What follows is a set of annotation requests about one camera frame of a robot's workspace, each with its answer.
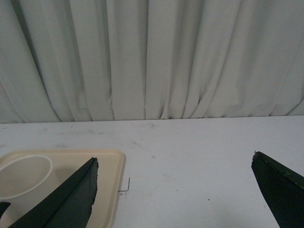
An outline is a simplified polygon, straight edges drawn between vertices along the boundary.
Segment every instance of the white curtain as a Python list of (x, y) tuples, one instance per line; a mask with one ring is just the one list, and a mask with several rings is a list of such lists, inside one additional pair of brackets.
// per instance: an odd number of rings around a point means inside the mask
[(0, 123), (304, 114), (302, 0), (1, 0)]

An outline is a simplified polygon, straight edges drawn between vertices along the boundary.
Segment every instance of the plastic tray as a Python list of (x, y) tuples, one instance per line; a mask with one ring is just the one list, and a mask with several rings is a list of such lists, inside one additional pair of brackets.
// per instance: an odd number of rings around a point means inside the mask
[[(0, 158), (0, 167), (19, 157), (30, 154), (43, 154), (52, 159), (55, 173), (60, 182), (64, 182), (92, 157), (98, 159), (97, 195), (87, 228), (109, 228), (116, 205), (117, 191), (124, 165), (124, 154), (119, 150), (19, 150)], [(12, 222), (3, 214), (0, 228), (6, 228)]]

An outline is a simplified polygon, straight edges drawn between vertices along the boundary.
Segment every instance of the white table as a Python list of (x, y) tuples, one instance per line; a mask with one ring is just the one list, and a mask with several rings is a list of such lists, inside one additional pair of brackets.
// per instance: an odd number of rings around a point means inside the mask
[(278, 228), (252, 156), (304, 175), (304, 116), (0, 124), (0, 156), (55, 148), (124, 152), (113, 228)]

